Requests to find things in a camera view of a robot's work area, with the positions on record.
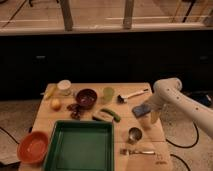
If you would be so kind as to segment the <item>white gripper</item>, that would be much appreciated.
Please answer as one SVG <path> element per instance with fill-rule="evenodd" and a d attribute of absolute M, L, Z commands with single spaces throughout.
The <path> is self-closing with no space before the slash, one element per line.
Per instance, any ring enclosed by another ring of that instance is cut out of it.
<path fill-rule="evenodd" d="M 152 94 L 148 98 L 147 104 L 153 110 L 150 113 L 151 116 L 150 122 L 152 124 L 155 124 L 160 116 L 160 113 L 158 111 L 160 111 L 164 107 L 165 101 L 158 94 Z"/>

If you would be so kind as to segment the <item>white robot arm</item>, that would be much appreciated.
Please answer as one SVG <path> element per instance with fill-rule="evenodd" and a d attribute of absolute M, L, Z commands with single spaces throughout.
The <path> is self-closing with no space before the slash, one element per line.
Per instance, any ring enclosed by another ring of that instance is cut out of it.
<path fill-rule="evenodd" d="M 151 122 L 155 123 L 163 106 L 171 103 L 213 139 L 213 109 L 182 94 L 181 89 L 182 82 L 178 78 L 160 79 L 154 83 L 154 93 L 145 101 L 152 111 Z"/>

